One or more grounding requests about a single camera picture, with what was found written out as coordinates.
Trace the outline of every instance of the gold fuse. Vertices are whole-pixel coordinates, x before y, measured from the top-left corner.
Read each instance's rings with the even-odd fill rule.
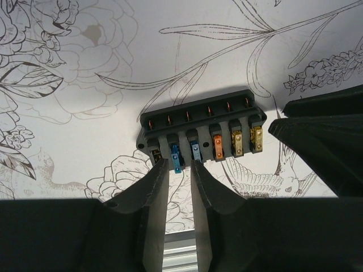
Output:
[[[262,152],[262,127],[255,126],[251,129],[251,143],[255,152]]]
[[[232,145],[235,156],[243,155],[242,132],[240,130],[232,133]]]

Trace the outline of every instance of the peony drawing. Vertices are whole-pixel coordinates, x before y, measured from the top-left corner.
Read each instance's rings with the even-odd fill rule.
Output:
[[[25,6],[32,27],[27,31],[29,37],[21,57],[49,67],[62,75],[64,82],[44,99],[46,103],[19,99],[18,111],[55,124],[114,114],[123,95],[119,88],[104,88],[97,73],[131,79],[133,56],[129,44],[136,35],[137,23],[127,1],[104,5],[101,0],[33,0]]]
[[[151,168],[150,158],[141,151],[135,150],[132,156],[121,155],[105,167],[102,177],[88,180],[85,195],[107,201],[144,177]],[[181,175],[171,174],[166,232],[187,230],[194,226],[189,172],[188,168]]]

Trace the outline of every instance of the leaf drawing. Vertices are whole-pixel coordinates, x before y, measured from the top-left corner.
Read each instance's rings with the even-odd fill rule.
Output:
[[[125,81],[120,81],[117,79],[107,78],[106,76],[102,76],[99,74],[97,74],[97,75],[103,82],[105,82],[106,84],[108,84],[112,87],[126,89],[126,90],[135,90],[135,91],[136,90],[148,90],[148,89],[152,89],[155,87],[159,87],[159,86],[162,86],[179,77],[179,75],[176,75],[171,78],[154,81],[154,82],[150,82],[150,83],[133,83],[133,82],[125,82]]]
[[[0,88],[27,98],[52,94],[63,79],[47,69],[29,62],[13,62],[0,78]]]
[[[1,200],[14,200],[14,192],[6,187],[1,181],[0,181],[0,201]]]
[[[247,28],[231,27],[220,24],[192,24],[182,27],[167,27],[159,31],[161,34],[179,33],[214,40],[237,40],[253,35],[264,33],[265,31],[251,30]]]
[[[252,92],[255,93],[255,95],[258,95],[260,97],[270,97],[271,93],[267,91],[259,82],[258,75],[257,75],[257,63],[259,60],[259,57],[261,55],[262,49],[265,47],[266,43],[271,39],[272,37],[267,37],[264,40],[262,40],[258,46],[254,49],[252,52],[250,58],[247,62],[247,81],[248,85]]]
[[[203,75],[206,66],[208,65],[208,62],[200,66],[197,73],[188,81],[188,83],[181,89],[181,91],[178,93],[173,106],[180,105],[184,102],[184,99],[187,97],[187,95],[190,93],[194,85],[198,82],[198,80]]]
[[[242,12],[242,14],[255,26],[265,31],[273,31],[264,19],[258,14],[256,9],[248,0],[232,0]]]
[[[29,160],[19,151],[1,143],[0,164],[35,180],[35,172]]]
[[[318,27],[309,37],[309,39],[307,41],[305,41],[305,43],[302,45],[299,53],[297,54],[297,56],[294,58],[294,60],[292,60],[292,62],[289,64],[289,69],[295,67],[296,65],[298,65],[305,57],[306,55],[310,52],[310,50],[313,48],[314,44],[316,43],[318,37],[320,36],[320,34],[322,33],[322,31],[324,30],[324,28],[328,25],[328,23],[330,23],[330,21],[332,19],[335,18],[337,14],[332,15],[328,20],[326,20],[320,27]]]
[[[356,46],[356,48],[355,48],[354,51],[360,50],[361,47],[363,47],[363,37],[359,40],[359,42],[358,42],[358,44],[357,44],[357,46]]]

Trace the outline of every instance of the blade fuse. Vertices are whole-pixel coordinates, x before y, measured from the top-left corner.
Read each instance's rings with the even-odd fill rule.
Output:
[[[192,151],[192,159],[203,162],[202,154],[200,152],[198,131],[191,129],[187,131],[187,138]]]
[[[179,174],[182,172],[182,166],[184,165],[184,160],[180,153],[179,137],[177,134],[169,134],[166,138],[171,151],[170,155],[174,172]]]
[[[219,124],[210,125],[209,131],[213,140],[213,153],[215,160],[224,160],[221,126]]]
[[[172,165],[174,166],[174,172],[176,174],[181,173],[182,168],[180,166],[180,152],[176,144],[173,144],[171,146],[171,160],[172,160]]]
[[[234,157],[243,156],[242,126],[238,119],[229,122],[232,140],[232,154]]]

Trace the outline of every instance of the light blue fuse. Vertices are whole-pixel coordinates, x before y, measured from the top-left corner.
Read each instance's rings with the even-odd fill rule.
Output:
[[[191,141],[191,149],[193,152],[193,158],[203,163],[202,154],[200,154],[200,148],[197,141]]]
[[[180,174],[182,172],[182,168],[180,167],[180,152],[176,144],[171,146],[171,160],[174,166],[174,172]]]

